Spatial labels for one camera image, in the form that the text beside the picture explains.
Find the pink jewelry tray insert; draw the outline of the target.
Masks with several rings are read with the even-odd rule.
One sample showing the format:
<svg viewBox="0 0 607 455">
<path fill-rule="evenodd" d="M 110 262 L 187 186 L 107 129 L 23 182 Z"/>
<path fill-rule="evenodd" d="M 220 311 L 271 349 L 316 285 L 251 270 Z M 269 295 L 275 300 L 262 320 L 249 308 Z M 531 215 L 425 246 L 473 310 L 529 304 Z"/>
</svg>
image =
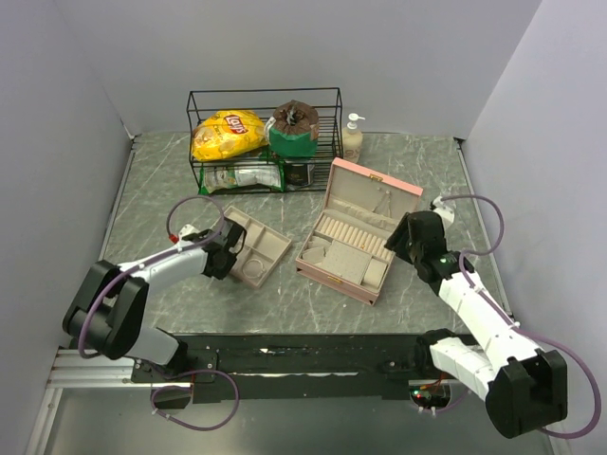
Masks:
<svg viewBox="0 0 607 455">
<path fill-rule="evenodd" d="M 253 288 L 259 288 L 287 253 L 292 241 L 235 206 L 229 206 L 225 215 L 228 220 L 239 223 L 247 230 L 244 248 L 237 256 L 230 275 Z"/>
</svg>

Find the pink jewelry box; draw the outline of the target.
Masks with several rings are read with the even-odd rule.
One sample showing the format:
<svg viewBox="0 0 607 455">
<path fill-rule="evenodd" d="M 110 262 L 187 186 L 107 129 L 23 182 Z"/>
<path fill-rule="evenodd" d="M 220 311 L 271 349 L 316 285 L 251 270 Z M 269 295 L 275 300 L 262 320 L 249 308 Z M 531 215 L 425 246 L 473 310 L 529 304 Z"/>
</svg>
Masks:
<svg viewBox="0 0 607 455">
<path fill-rule="evenodd" d="M 295 261 L 297 273 L 375 304 L 395 257 L 384 244 L 422 194 L 413 184 L 334 159 L 321 213 Z"/>
</svg>

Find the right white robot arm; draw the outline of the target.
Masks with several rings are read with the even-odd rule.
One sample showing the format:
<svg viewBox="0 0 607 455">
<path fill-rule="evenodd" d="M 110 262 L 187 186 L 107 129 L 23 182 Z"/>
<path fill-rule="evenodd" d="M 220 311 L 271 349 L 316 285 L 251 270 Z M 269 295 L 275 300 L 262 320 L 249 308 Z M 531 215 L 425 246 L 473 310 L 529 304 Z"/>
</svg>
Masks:
<svg viewBox="0 0 607 455">
<path fill-rule="evenodd" d="M 506 438 L 563 420 L 568 412 L 567 365 L 517 333 L 493 301 L 482 297 L 470 263 L 447 248 L 441 217 L 433 211 L 407 213 L 385 244 L 411 264 L 418 278 L 465 323 L 476 340 L 466 345 L 452 332 L 429 331 L 418 340 L 416 370 L 433 378 L 448 373 L 485 403 L 494 427 Z"/>
</svg>

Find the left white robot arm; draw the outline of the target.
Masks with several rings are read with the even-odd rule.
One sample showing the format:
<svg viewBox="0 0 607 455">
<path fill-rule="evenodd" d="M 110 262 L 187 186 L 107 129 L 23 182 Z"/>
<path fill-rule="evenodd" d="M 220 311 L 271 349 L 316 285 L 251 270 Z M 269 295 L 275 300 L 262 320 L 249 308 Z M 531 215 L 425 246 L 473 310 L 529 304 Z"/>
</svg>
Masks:
<svg viewBox="0 0 607 455">
<path fill-rule="evenodd" d="M 188 369 L 187 344 L 143 325 L 147 300 L 198 275 L 226 278 L 246 237 L 247 230 L 230 219 L 214 229 L 186 225 L 170 236 L 171 247 L 155 255 L 123 264 L 94 263 L 64 316 L 64 332 L 77 339 L 84 358 L 132 357 L 154 364 L 165 380 L 178 380 Z"/>
</svg>

